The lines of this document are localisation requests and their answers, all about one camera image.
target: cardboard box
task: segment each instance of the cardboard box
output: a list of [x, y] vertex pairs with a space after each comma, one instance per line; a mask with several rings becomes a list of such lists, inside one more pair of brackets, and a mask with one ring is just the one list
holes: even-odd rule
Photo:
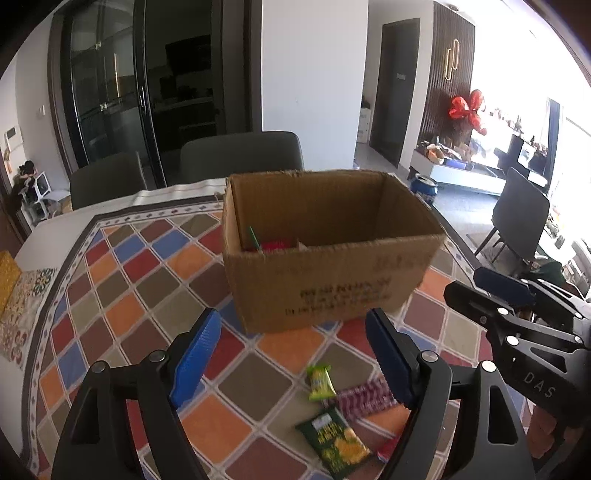
[[[267, 253], [259, 242], [308, 248]], [[444, 232], [396, 178], [367, 170], [232, 175], [222, 218], [223, 259], [248, 333], [395, 312], [417, 287]]]

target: das logo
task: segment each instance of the das logo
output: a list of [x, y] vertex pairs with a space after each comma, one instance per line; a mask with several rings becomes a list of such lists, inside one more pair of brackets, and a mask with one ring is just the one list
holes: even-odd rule
[[556, 391], [555, 387], [547, 387], [546, 389], [544, 389], [544, 380], [540, 380], [536, 383], [534, 383], [534, 381], [535, 375], [532, 372], [529, 372], [523, 379], [523, 382], [527, 383], [528, 385], [534, 384], [534, 389], [540, 393], [543, 393], [546, 398], [550, 398]]

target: glass door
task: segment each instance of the glass door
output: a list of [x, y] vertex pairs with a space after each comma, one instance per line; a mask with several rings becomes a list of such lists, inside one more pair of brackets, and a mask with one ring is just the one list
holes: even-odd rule
[[144, 88], [138, 84], [134, 41], [143, 33], [143, 0], [98, 0], [72, 18], [70, 40], [72, 90], [76, 119], [87, 162], [119, 152], [137, 153], [148, 188], [165, 186], [158, 151], [144, 127]]
[[222, 0], [145, 1], [148, 106], [166, 181], [176, 184], [182, 146], [226, 132]]

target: green snack bag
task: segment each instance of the green snack bag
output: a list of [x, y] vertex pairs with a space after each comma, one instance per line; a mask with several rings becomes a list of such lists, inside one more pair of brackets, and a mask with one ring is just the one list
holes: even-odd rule
[[342, 480], [371, 455], [336, 407], [322, 411], [296, 429], [304, 434], [335, 480]]
[[308, 367], [310, 377], [310, 388], [312, 392], [308, 399], [310, 401], [326, 400], [336, 397], [335, 389], [329, 377], [330, 365], [313, 365]]

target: colorful checkered tablecloth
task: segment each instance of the colorful checkered tablecloth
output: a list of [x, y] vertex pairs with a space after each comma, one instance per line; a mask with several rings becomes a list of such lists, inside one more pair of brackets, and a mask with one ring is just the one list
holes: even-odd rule
[[[111, 367], [136, 363], [166, 348], [206, 306], [221, 312], [222, 335], [195, 398], [179, 416], [210, 478], [330, 478], [294, 429], [320, 409], [307, 399], [305, 368], [330, 364], [338, 390], [380, 375], [363, 319], [244, 334], [225, 278], [221, 209], [211, 197], [132, 208], [96, 217], [81, 236], [37, 326], [33, 374], [25, 386], [31, 469], [40, 478], [50, 476], [60, 432], [89, 365], [98, 359]], [[491, 358], [483, 331], [443, 299], [445, 285], [454, 279], [469, 284], [471, 277], [457, 247], [446, 240], [421, 286], [388, 315], [419, 348], [437, 351], [451, 364], [476, 365]], [[527, 421], [527, 403], [512, 396]], [[449, 452], [457, 410], [450, 402], [430, 478], [437, 478]], [[128, 402], [128, 412], [145, 477], [157, 479], [136, 402]], [[376, 449], [402, 432], [407, 417], [399, 406], [352, 426]], [[382, 467], [373, 459], [349, 478], [373, 480]]]

